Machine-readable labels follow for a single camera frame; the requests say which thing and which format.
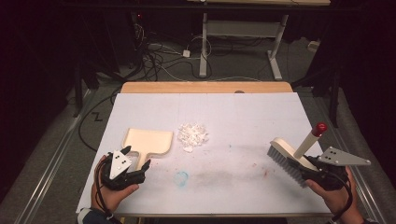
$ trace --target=blue stain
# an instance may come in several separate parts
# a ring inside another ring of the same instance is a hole
[[[189,175],[186,172],[177,172],[174,176],[174,183],[180,188],[186,186]]]

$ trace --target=white paper fragment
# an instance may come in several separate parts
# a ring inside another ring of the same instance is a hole
[[[177,139],[187,152],[192,152],[194,147],[201,146],[208,140],[207,132],[203,125],[188,123],[182,124],[178,129]]]

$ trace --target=brush handle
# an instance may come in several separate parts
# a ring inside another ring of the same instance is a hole
[[[305,154],[305,152],[318,141],[318,139],[326,130],[327,125],[323,122],[319,122],[294,152],[294,158],[300,159]]]

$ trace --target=cable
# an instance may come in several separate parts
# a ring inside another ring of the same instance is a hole
[[[244,78],[244,79],[249,79],[249,80],[254,80],[254,81],[258,81],[258,82],[262,82],[261,80],[257,79],[257,78],[253,78],[253,77],[224,77],[224,78],[219,78],[219,79],[214,79],[214,80],[209,80],[209,81],[222,81],[222,80],[227,80],[227,79],[234,79],[234,78]]]
[[[92,151],[94,151],[94,152],[97,152],[97,149],[94,148],[94,147],[92,147],[90,144],[88,144],[88,143],[84,140],[84,138],[82,137],[82,134],[81,134],[81,127],[82,127],[82,124],[84,123],[84,120],[88,117],[88,115],[91,114],[91,112],[92,112],[97,106],[99,106],[99,105],[100,105],[101,103],[103,103],[104,101],[106,101],[106,100],[108,100],[108,99],[111,99],[112,97],[113,97],[113,95],[107,96],[105,99],[103,99],[103,100],[101,100],[99,103],[97,103],[93,108],[91,108],[91,109],[87,112],[87,114],[84,115],[84,117],[83,117],[82,120],[81,120],[81,123],[78,125],[78,136],[79,136],[79,139],[82,141],[82,143],[83,143],[86,147],[88,147],[90,150],[92,150]]]
[[[179,64],[179,63],[187,63],[187,64],[189,64],[189,65],[190,65],[190,67],[191,67],[191,73],[192,73],[192,76],[193,76],[193,77],[195,77],[195,74],[194,74],[194,69],[193,69],[192,63],[189,63],[189,62],[178,62],[178,63],[174,63],[174,64],[172,64],[172,65],[169,65],[169,66],[167,66],[167,67],[163,67],[163,69],[170,68],[170,67],[172,67],[172,66],[175,66],[175,65],[177,65],[177,64]]]
[[[157,50],[153,50],[153,51],[159,51],[160,49],[162,49],[162,48],[166,48],[166,49],[171,49],[172,51],[171,52],[168,52],[168,51],[159,51],[159,52],[161,52],[161,53],[170,53],[170,54],[178,54],[178,55],[181,55],[181,53],[179,53],[179,52],[177,52],[175,49],[172,49],[172,48],[170,48],[170,47],[167,47],[167,46],[165,46],[165,45],[163,45],[163,44],[148,44],[148,47],[150,46],[150,45],[157,45],[157,46],[161,46],[159,49],[157,49]]]
[[[193,38],[193,39],[190,41],[190,43],[192,43],[192,41],[194,41],[195,39],[198,39],[198,38],[204,39],[204,38],[201,37],[201,36],[196,36],[195,38]],[[209,56],[210,53],[212,52],[212,45],[210,44],[210,42],[209,42],[209,40],[208,40],[207,38],[205,39],[205,41],[206,41],[206,43],[209,45],[209,53],[207,53],[207,55],[206,55],[206,57],[207,57],[207,56]]]
[[[122,86],[118,86],[113,92],[111,92],[110,103],[114,105],[113,97],[117,96],[116,92],[120,91]]]
[[[102,191],[101,191],[102,186],[99,185],[100,172],[102,170],[102,167],[106,164],[107,160],[108,160],[108,157],[105,158],[103,161],[101,161],[98,164],[97,168],[95,169],[95,173],[94,173],[95,186],[96,186],[95,200],[96,200],[96,203],[99,205],[99,207],[102,208],[102,210],[105,212],[107,220],[111,221],[114,224],[122,224],[118,219],[116,219],[114,217],[114,215],[111,213],[111,211],[107,208],[105,199],[103,198]]]
[[[132,71],[131,73],[129,73],[128,75],[126,75],[124,78],[128,79],[130,77],[134,77],[135,75],[137,75],[140,71],[142,71],[143,69],[143,62],[142,60],[140,60],[139,64],[137,65],[136,69],[134,71]]]
[[[228,50],[228,52],[223,53],[223,54],[214,54],[215,56],[218,56],[218,57],[227,56],[227,55],[229,55],[229,54],[231,54],[233,52],[233,41],[231,41],[228,38],[221,39],[221,40],[227,40],[227,42],[230,44],[230,49]]]
[[[352,205],[353,194],[352,194],[352,190],[351,190],[350,186],[347,184],[347,183],[350,184],[350,180],[348,177],[346,177],[347,182],[345,182],[339,175],[336,175],[335,173],[326,172],[326,174],[331,175],[331,176],[335,177],[336,179],[338,179],[344,185],[344,187],[346,188],[346,192],[348,194],[348,199],[347,199],[347,202],[346,202],[346,205],[344,206],[344,208],[332,217],[332,221],[327,222],[327,223],[334,223],[336,220],[338,220],[341,217],[341,215],[343,215],[345,213],[346,210],[349,209],[350,205]]]
[[[143,27],[141,25],[139,25],[137,23],[134,24],[134,26],[137,26],[139,28],[138,34],[136,36],[136,40],[140,39],[140,43],[137,46],[137,48],[140,48],[142,46],[143,42],[144,42],[143,39],[145,39],[145,30],[143,29]]]
[[[148,56],[149,56],[149,58],[150,58],[150,60],[151,60],[152,67],[153,67],[153,69],[154,69],[155,81],[158,81],[158,71],[157,71],[157,65],[155,64],[154,57],[152,57],[151,54],[148,54]]]
[[[214,38],[223,40],[222,38],[219,38],[219,37],[216,37],[216,36],[212,36],[212,35],[211,35],[211,37],[214,37]],[[245,44],[245,43],[243,43],[243,42],[245,42],[245,41],[250,41],[250,39],[247,40],[246,38],[242,39],[242,38],[238,38],[238,37],[232,39],[231,37],[228,37],[228,36],[226,36],[225,39],[227,39],[227,40],[228,40],[229,42],[231,42],[231,43],[236,43],[236,44],[238,44],[238,45],[241,45],[241,47],[235,47],[235,49],[243,49],[243,48],[247,48],[247,47],[257,47],[257,46],[259,46],[260,43],[264,40],[263,37],[255,37],[255,38],[253,39],[253,42],[252,42],[252,43],[250,43],[250,44]]]
[[[294,0],[290,0],[292,3],[296,4],[298,7],[300,6],[300,4]]]

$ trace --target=white table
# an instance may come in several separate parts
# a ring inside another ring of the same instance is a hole
[[[157,83],[131,83],[122,92],[154,92]],[[235,90],[286,83],[159,83],[159,91]],[[183,123],[205,125],[209,141],[192,153],[176,136]],[[92,171],[108,151],[120,149],[128,128],[173,131],[170,151],[151,158],[147,179],[119,206],[135,217],[295,217],[329,215],[266,153],[274,137],[299,146],[311,131],[297,93],[121,93],[117,96],[77,212],[91,202]],[[307,153],[321,154],[318,144]]]

